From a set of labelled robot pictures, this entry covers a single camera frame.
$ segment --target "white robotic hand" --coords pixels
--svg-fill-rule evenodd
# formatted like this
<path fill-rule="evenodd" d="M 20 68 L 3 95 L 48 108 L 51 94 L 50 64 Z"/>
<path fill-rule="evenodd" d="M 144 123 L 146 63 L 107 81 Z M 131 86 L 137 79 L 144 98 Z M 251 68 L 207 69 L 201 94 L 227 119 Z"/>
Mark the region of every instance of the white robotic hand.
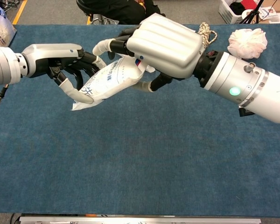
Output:
<path fill-rule="evenodd" d="M 84 85 L 80 70 L 91 77 L 105 66 L 100 57 L 85 52 L 81 46 L 72 43 L 32 44 L 21 54 L 14 53 L 10 48 L 0 47 L 0 85 L 17 83 L 22 77 L 34 78 L 48 74 L 69 97 L 88 104 L 93 103 L 93 99 L 78 91 Z M 61 70 L 75 76 L 76 88 Z M 2 89 L 0 101 L 7 87 L 8 85 Z"/>
<path fill-rule="evenodd" d="M 115 53 L 134 56 L 161 72 L 139 89 L 156 91 L 193 74 L 202 88 L 237 104 L 241 117 L 258 114 L 280 123 L 280 76 L 226 52 L 204 52 L 198 33 L 161 15 L 153 14 L 93 49 L 97 56 L 104 52 L 110 59 Z"/>

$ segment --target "blue carpet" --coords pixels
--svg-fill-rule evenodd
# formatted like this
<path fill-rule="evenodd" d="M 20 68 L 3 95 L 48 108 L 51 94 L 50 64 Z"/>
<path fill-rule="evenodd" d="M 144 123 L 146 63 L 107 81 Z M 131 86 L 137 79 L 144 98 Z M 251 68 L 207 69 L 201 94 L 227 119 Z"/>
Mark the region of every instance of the blue carpet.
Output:
<path fill-rule="evenodd" d="M 257 27 L 268 46 L 253 61 L 280 75 L 280 24 L 213 25 L 218 39 L 208 50 L 226 51 L 232 31 Z M 15 52 L 62 42 L 91 52 L 124 27 L 16 28 Z M 280 124 L 240 118 L 194 77 L 154 94 L 127 89 L 91 109 L 71 105 L 47 76 L 8 90 L 0 212 L 280 217 Z"/>

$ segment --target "robotic hand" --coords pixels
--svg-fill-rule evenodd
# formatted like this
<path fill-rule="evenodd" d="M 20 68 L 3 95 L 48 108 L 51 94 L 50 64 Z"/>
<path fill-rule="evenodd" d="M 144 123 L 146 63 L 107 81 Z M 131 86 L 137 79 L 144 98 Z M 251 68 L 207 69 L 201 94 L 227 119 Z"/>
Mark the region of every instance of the robotic hand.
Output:
<path fill-rule="evenodd" d="M 134 56 L 161 72 L 152 82 L 139 83 L 141 90 L 156 91 L 194 74 L 202 88 L 237 104 L 241 117 L 258 114 L 280 123 L 280 76 L 226 52 L 206 53 L 198 33 L 168 18 L 153 14 L 93 49 L 97 56 L 104 52 L 110 59 L 115 53 Z"/>
<path fill-rule="evenodd" d="M 32 44 L 21 54 L 14 53 L 10 48 L 0 47 L 0 85 L 6 84 L 0 92 L 0 102 L 9 84 L 19 82 L 22 77 L 34 78 L 48 74 L 69 97 L 91 104 L 93 99 L 78 91 L 83 87 L 80 70 L 91 77 L 105 66 L 100 57 L 85 52 L 81 46 L 72 43 Z M 61 70 L 75 76 L 76 89 Z"/>

